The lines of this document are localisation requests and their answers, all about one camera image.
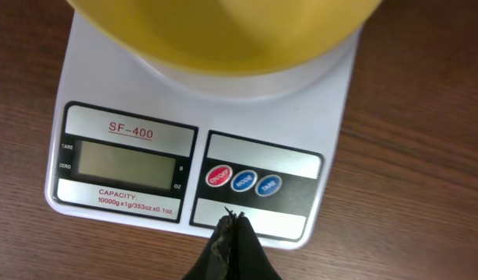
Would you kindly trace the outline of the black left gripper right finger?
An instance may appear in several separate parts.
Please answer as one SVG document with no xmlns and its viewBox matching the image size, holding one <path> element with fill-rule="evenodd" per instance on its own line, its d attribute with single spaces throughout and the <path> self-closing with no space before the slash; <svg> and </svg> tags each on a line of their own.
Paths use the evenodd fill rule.
<svg viewBox="0 0 478 280">
<path fill-rule="evenodd" d="M 269 262 L 247 217 L 239 215 L 235 222 L 233 279 L 281 280 Z"/>
</svg>

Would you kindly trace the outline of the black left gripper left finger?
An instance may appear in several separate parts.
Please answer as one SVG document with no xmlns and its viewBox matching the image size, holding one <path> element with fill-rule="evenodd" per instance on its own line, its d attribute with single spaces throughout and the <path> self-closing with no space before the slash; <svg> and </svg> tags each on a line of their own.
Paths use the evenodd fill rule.
<svg viewBox="0 0 478 280">
<path fill-rule="evenodd" d="M 216 225 L 198 260 L 184 280 L 233 280 L 236 278 L 236 214 L 228 212 Z"/>
</svg>

